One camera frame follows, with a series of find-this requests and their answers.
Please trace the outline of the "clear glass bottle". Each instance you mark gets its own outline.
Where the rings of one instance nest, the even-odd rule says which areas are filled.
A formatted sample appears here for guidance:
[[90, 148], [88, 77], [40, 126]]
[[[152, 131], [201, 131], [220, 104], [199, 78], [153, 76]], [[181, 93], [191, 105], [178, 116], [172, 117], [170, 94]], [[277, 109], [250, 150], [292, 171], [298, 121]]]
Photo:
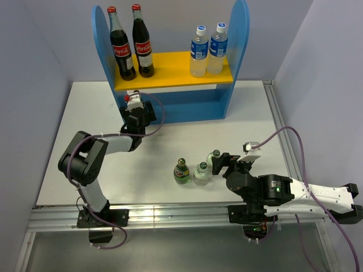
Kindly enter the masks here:
[[208, 170], [212, 170], [213, 168], [213, 162], [212, 158], [219, 158], [221, 156], [221, 153], [219, 150], [214, 150], [211, 153], [209, 153], [206, 157], [206, 164], [208, 166]]
[[198, 164], [193, 173], [193, 181], [198, 186], [205, 186], [210, 178], [209, 168], [206, 162]]

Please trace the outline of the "Pocari Sweat bottle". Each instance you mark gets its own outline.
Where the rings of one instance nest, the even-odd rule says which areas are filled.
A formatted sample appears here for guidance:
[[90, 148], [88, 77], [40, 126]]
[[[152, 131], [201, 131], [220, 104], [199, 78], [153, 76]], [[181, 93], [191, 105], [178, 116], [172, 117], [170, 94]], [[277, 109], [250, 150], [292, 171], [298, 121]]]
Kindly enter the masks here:
[[196, 34], [191, 40], [190, 74], [195, 78], [205, 75], [207, 66], [207, 56], [209, 49], [209, 39], [206, 36], [206, 26], [198, 25]]
[[228, 36], [226, 24], [217, 24], [216, 31], [211, 35], [209, 44], [209, 57], [207, 71], [209, 74], [217, 75], [222, 72], [223, 60], [226, 55]]

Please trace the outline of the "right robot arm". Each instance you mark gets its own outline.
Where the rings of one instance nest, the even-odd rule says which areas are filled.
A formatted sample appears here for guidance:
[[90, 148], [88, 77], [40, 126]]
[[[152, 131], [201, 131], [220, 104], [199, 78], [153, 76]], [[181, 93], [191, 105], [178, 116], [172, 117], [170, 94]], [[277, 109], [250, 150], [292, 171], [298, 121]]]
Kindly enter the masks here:
[[254, 224], [277, 220], [282, 215], [332, 216], [339, 224], [362, 220], [362, 206], [354, 204], [356, 184], [338, 188], [305, 185], [291, 177], [268, 174], [254, 177], [250, 170], [256, 156], [231, 155], [227, 152], [212, 158], [212, 174], [223, 167], [227, 188], [243, 200], [228, 207], [230, 223]]

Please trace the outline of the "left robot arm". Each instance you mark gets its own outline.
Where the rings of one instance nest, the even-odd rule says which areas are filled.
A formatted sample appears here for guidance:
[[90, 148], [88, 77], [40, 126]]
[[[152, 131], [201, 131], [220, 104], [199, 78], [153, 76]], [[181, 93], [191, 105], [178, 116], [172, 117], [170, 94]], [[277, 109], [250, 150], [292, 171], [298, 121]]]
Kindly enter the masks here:
[[70, 180], [85, 203], [82, 219], [95, 227], [114, 224], [117, 212], [110, 210], [98, 181], [104, 157], [117, 152], [132, 152], [146, 135], [146, 127], [155, 121], [156, 115], [150, 101], [135, 97], [120, 108], [124, 124], [120, 132], [107, 136], [94, 136], [78, 131], [58, 161], [58, 170]]

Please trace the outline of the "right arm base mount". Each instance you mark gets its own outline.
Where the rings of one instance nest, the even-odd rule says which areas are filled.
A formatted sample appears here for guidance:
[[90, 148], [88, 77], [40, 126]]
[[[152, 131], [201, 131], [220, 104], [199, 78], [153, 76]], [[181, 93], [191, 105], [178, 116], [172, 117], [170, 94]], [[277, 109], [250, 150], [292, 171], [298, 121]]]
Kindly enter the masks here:
[[250, 243], [256, 244], [267, 239], [272, 233], [278, 216], [266, 216], [267, 210], [263, 205], [247, 203], [243, 205], [228, 205], [229, 223], [240, 224], [243, 235]]

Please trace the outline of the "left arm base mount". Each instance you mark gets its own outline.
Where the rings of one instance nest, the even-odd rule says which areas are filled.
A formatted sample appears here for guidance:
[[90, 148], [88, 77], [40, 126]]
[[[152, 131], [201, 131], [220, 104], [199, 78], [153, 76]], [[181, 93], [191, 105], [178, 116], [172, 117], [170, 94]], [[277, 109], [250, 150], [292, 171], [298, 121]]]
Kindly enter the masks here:
[[[103, 250], [116, 249], [127, 241], [128, 234], [125, 227], [128, 225], [128, 219], [128, 209], [108, 209], [97, 213], [84, 208], [79, 211], [76, 228], [88, 229], [88, 240], [91, 246]], [[116, 245], [108, 245], [116, 230], [121, 231], [124, 238]]]

